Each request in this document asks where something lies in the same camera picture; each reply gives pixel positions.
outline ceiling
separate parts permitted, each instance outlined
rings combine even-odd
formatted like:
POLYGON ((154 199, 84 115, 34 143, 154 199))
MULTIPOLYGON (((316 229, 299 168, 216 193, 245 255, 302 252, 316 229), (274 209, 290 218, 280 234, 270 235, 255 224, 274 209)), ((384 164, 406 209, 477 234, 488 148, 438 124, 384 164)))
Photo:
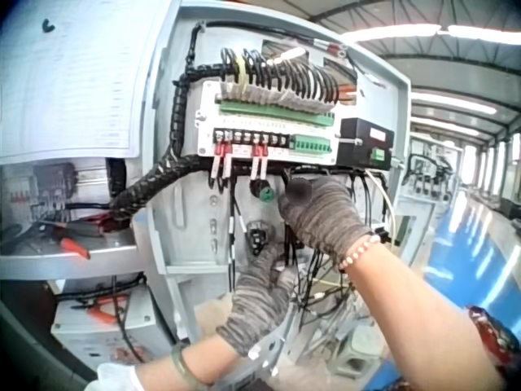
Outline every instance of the ceiling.
MULTIPOLYGON (((337 33, 397 24, 451 24, 521 31, 521 6, 511 0, 246 0, 337 33)), ((450 35, 387 37, 358 42, 411 79, 413 92, 481 103, 493 114, 413 99, 412 117, 477 130, 477 136, 413 123, 445 138, 485 145, 521 130, 521 45, 450 35)))

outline gray knitted glove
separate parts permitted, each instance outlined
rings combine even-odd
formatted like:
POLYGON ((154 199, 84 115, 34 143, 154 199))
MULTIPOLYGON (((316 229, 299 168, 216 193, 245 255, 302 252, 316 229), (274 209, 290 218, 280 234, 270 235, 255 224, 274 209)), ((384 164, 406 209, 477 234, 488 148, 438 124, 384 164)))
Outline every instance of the gray knitted glove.
POLYGON ((338 265, 348 249, 371 230, 361 221, 343 183, 332 177, 309 182, 311 200, 307 204, 290 202, 282 195, 278 210, 304 244, 328 254, 338 265))
POLYGON ((237 282, 231 314, 219 334, 241 356, 262 337, 270 334, 286 317, 296 269, 272 270, 283 259, 282 244, 266 246, 237 282))

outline bangle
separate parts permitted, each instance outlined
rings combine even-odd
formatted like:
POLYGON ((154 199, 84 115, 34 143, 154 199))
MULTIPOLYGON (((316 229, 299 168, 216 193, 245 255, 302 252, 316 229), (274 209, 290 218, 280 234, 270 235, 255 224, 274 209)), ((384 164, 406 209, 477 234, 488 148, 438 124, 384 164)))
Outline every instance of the bangle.
POLYGON ((172 350, 172 362, 177 369, 179 376, 188 384, 192 390, 205 390, 208 386, 197 380, 194 374, 186 366, 185 360, 182 357, 182 349, 176 348, 172 350))
POLYGON ((351 254, 349 254, 345 258, 346 266, 352 265, 355 260, 361 257, 363 253, 367 251, 369 247, 371 247, 375 243, 380 243, 380 237, 378 235, 371 236, 368 240, 366 240, 364 243, 361 244, 355 251, 353 251, 351 254))

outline ceiling light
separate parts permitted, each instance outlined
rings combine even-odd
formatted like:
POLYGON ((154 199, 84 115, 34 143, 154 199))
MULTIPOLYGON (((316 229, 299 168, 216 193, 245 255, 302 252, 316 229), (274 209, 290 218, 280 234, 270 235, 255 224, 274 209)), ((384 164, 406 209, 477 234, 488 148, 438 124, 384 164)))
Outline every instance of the ceiling light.
POLYGON ((452 130, 454 132, 468 134, 469 136, 479 135, 479 132, 477 130, 469 129, 469 128, 466 128, 465 126, 450 124, 447 122, 431 120, 429 118, 421 118, 419 116, 412 116, 410 118, 410 120, 411 120, 411 122, 415 122, 417 124, 429 125, 429 126, 434 126, 435 128, 452 130))
POLYGON ((484 104, 469 102, 468 100, 450 98, 448 96, 435 95, 435 94, 424 94, 423 92, 411 92, 411 99, 422 100, 424 102, 433 102, 448 104, 450 106, 456 106, 458 108, 466 108, 468 110, 474 110, 475 112, 484 112, 485 114, 496 114, 497 110, 491 106, 485 106, 484 104))
POLYGON ((521 32, 457 26, 455 24, 449 26, 447 30, 452 37, 480 39, 487 42, 505 43, 506 45, 521 45, 521 32))
POLYGON ((341 37, 346 43, 396 37, 432 37, 439 29, 441 29, 439 24, 396 24, 350 31, 342 34, 341 37))

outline blue floor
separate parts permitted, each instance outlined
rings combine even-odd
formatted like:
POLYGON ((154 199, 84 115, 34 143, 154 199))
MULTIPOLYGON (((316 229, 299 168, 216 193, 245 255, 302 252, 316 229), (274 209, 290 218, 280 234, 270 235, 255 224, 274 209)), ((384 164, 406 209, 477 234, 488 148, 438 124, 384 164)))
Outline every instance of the blue floor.
MULTIPOLYGON (((511 274, 521 261, 520 248, 505 259, 488 235, 490 217, 483 224, 478 214, 479 207, 469 208, 460 193, 440 222, 424 278, 456 305, 484 307, 521 339, 521 291, 511 274)), ((381 389, 399 376, 385 362, 366 389, 381 389)))

